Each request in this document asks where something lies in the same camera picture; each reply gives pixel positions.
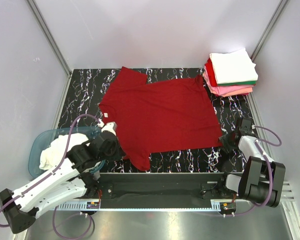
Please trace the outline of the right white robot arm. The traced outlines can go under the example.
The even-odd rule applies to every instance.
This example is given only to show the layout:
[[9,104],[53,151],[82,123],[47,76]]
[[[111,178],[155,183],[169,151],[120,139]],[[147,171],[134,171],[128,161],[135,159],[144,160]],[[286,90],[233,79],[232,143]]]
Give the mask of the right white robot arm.
[[233,194],[258,207],[278,206],[286,173],[284,164],[274,161],[260,145],[253,130],[234,130],[219,138],[226,152],[239,150],[247,160],[242,176],[225,173],[217,185],[218,195]]

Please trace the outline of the dark red t shirt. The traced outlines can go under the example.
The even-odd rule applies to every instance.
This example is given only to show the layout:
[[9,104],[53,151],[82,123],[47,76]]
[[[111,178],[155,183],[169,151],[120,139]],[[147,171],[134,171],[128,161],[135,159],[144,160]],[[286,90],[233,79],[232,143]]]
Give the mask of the dark red t shirt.
[[152,153],[220,146],[222,130],[201,75],[154,83],[121,68],[98,105],[115,122],[126,158],[141,171]]

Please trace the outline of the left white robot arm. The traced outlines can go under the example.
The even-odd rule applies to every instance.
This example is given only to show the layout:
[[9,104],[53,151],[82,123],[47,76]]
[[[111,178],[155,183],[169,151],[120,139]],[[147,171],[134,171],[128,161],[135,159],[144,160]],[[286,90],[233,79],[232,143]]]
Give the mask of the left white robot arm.
[[92,140],[69,149],[64,159],[45,173],[15,190],[0,192],[0,213],[3,213],[13,234],[28,229],[48,210],[72,199],[93,198],[100,192],[91,170],[103,160],[123,157],[118,137],[104,130]]

